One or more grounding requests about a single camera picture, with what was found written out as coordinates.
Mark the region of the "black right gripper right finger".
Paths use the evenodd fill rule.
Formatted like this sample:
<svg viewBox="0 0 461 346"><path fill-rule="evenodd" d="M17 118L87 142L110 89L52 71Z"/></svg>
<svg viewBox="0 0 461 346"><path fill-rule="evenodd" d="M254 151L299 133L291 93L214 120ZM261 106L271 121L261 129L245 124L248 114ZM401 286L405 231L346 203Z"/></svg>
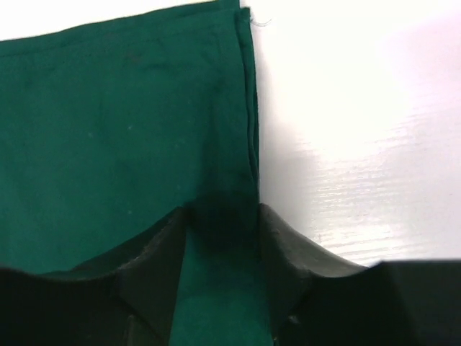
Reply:
<svg viewBox="0 0 461 346"><path fill-rule="evenodd" d="M349 262L259 207L277 345L458 345L460 262Z"/></svg>

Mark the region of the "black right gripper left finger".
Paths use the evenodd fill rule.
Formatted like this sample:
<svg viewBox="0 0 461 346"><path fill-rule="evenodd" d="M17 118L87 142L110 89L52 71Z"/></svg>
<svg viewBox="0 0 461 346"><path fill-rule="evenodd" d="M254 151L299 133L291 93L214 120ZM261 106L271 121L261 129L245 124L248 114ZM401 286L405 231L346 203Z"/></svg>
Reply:
<svg viewBox="0 0 461 346"><path fill-rule="evenodd" d="M189 215L152 227L69 271L1 269L3 345L167 345Z"/></svg>

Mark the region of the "green surgical drape cloth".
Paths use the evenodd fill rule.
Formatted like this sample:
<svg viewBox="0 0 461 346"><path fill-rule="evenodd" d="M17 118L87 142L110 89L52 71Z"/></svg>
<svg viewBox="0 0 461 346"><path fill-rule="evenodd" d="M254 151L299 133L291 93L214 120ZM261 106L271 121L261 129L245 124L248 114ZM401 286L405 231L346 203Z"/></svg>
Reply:
<svg viewBox="0 0 461 346"><path fill-rule="evenodd" d="M176 208L189 221L167 345L271 345L249 8L1 42L1 269L69 271Z"/></svg>

